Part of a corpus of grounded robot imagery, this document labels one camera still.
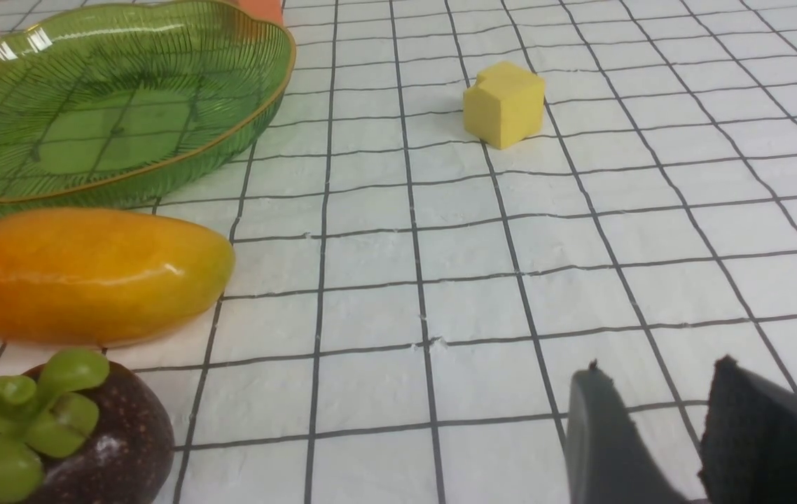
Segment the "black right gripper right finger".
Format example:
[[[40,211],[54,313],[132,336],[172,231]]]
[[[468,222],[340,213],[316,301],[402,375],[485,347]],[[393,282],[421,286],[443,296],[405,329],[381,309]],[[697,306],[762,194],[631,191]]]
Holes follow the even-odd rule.
[[[700,440],[712,503],[797,503],[797,395],[717,360]]]

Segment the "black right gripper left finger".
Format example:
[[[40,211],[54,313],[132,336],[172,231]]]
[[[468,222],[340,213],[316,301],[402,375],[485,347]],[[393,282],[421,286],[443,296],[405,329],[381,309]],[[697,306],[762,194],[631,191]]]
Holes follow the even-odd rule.
[[[571,503],[687,502],[665,479],[595,360],[571,377],[564,458]]]

